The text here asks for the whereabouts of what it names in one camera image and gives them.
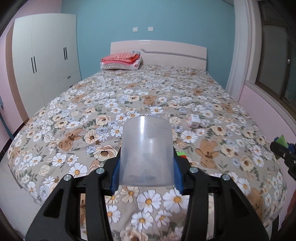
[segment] blue wall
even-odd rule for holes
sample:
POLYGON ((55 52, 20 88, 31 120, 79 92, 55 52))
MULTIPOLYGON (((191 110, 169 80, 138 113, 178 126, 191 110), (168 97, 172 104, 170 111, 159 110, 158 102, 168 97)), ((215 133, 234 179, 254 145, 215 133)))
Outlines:
POLYGON ((81 77, 100 70, 114 41, 153 39, 206 47, 207 70, 226 87, 234 49, 233 6, 222 0, 63 0, 77 15, 81 77))

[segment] white box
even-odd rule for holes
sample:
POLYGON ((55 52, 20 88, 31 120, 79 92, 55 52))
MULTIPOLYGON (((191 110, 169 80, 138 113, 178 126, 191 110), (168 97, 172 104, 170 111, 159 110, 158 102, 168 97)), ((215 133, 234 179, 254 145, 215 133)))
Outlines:
POLYGON ((200 117, 198 115, 191 114, 188 120, 188 126, 196 129, 200 125, 200 117))

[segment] clear plastic cup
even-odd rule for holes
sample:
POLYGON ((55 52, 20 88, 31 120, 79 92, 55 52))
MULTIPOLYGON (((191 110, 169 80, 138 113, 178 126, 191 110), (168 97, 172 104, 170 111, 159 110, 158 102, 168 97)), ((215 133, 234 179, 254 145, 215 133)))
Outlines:
POLYGON ((172 127, 153 116, 129 119, 123 127, 119 184, 174 185, 172 127))

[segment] folded blanket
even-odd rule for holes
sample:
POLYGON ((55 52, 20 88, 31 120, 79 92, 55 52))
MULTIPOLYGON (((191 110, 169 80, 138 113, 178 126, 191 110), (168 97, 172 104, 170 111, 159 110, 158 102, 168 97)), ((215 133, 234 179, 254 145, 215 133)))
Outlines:
POLYGON ((124 63, 132 64, 134 63, 140 55, 138 53, 116 53, 106 56, 101 59, 101 62, 105 61, 121 61, 124 63))

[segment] metal screw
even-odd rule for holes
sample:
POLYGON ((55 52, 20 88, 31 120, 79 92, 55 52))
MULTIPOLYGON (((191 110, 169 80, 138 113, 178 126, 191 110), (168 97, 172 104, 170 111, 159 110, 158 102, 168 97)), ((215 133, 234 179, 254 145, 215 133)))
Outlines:
POLYGON ((71 178, 72 178, 72 176, 71 176, 70 174, 67 174, 67 175, 65 175, 65 176, 63 177, 63 179, 64 179, 65 181, 70 181, 71 178))
POLYGON ((230 177, 229 175, 227 175, 227 174, 223 174, 223 175, 222 175, 222 179, 223 179, 224 181, 229 181, 229 180, 231 179, 231 177, 230 177))
POLYGON ((198 172, 198 168, 197 168, 197 167, 190 167, 190 168, 189 168, 189 171, 190 171, 191 173, 197 173, 197 172, 198 172))
POLYGON ((102 168, 102 167, 96 169, 96 173, 97 173, 97 174, 103 174, 104 172, 105 172, 105 169, 102 168))

